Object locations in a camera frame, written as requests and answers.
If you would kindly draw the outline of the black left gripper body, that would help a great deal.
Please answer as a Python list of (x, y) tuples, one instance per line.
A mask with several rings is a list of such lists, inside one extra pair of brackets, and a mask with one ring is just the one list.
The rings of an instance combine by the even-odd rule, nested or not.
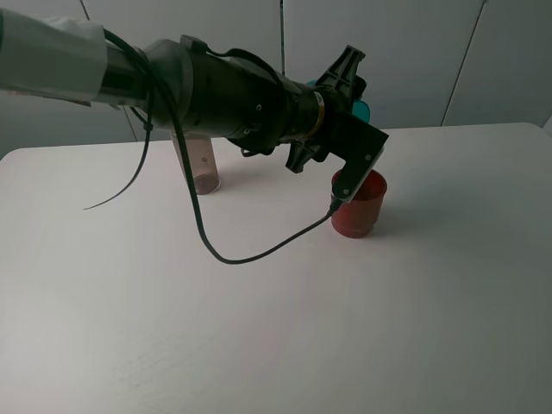
[(314, 160), (323, 162), (329, 154), (346, 155), (345, 129), (361, 101), (367, 82), (357, 74), (365, 54), (350, 45), (315, 81), (298, 86), (298, 113), (290, 126), (292, 140), (285, 167), (301, 173)]

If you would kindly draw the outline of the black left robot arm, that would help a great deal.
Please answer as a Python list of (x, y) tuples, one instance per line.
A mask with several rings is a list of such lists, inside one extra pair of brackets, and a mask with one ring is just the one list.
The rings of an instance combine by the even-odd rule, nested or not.
[(146, 125), (224, 137), (247, 155), (290, 146), (299, 173), (329, 154), (367, 170), (375, 130), (353, 113), (363, 55), (348, 47), (312, 86), (242, 50), (214, 52), (190, 36), (140, 49), (93, 22), (1, 12), (1, 87), (38, 97), (134, 107)]

